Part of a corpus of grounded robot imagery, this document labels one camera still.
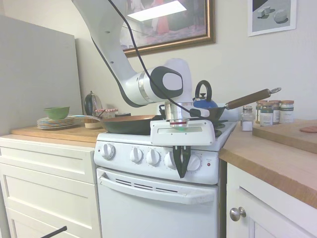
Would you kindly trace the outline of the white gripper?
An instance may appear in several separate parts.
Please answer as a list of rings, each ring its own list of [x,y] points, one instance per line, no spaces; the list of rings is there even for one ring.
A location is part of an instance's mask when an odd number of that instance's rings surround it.
[[[213,144],[215,131],[213,123],[208,120],[189,120],[186,123],[178,122],[176,125],[171,125],[165,120],[155,120],[151,122],[150,139],[155,146],[173,146],[174,163],[182,179],[186,175],[191,157],[190,146]]]

